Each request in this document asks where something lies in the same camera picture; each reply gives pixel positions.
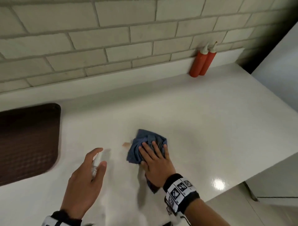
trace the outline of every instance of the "brick wall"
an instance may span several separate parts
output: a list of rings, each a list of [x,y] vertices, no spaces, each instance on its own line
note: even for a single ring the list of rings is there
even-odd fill
[[[0,92],[278,42],[298,0],[0,0]]]

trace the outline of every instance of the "white tile floor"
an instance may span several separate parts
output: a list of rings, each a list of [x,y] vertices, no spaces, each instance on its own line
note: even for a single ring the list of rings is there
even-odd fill
[[[265,205],[253,201],[240,184],[208,201],[231,226],[298,226],[298,208]],[[182,221],[179,226],[188,226]]]

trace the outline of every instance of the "blue rag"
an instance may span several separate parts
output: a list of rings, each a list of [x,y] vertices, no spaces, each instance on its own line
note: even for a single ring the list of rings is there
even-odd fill
[[[156,142],[160,152],[164,156],[164,144],[167,144],[167,139],[151,131],[139,129],[136,138],[132,141],[126,160],[130,163],[141,164],[141,161],[144,161],[144,158],[139,151],[139,146],[142,146],[142,143],[146,142],[149,147],[154,150],[152,141]],[[152,184],[147,177],[146,180],[150,190],[155,194],[159,190],[159,187]]]

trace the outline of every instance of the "countertop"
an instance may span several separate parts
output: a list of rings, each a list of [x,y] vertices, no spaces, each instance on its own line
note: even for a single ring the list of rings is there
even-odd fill
[[[72,172],[103,147],[103,189],[84,221],[157,226],[169,220],[164,191],[153,195],[128,163],[138,129],[168,139],[176,171],[208,201],[295,154],[298,114],[236,64],[196,79],[179,75],[58,102],[59,159],[47,173],[0,187],[0,225],[41,225],[60,208]]]

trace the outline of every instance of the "dark brown placemat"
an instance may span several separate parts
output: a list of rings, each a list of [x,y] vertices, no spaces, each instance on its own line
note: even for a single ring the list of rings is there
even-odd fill
[[[55,164],[60,113],[55,103],[0,112],[0,186],[45,173]]]

